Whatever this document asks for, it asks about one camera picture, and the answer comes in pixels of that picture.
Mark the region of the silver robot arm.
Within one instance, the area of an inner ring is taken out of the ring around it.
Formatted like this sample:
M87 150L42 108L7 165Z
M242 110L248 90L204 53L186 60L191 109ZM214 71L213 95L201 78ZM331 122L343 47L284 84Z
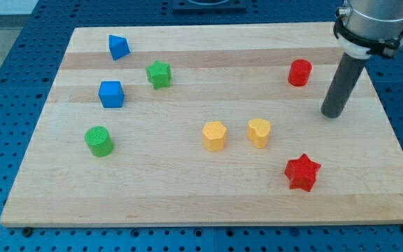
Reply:
M403 46L403 0L345 0L336 17L334 36L355 59L392 58Z

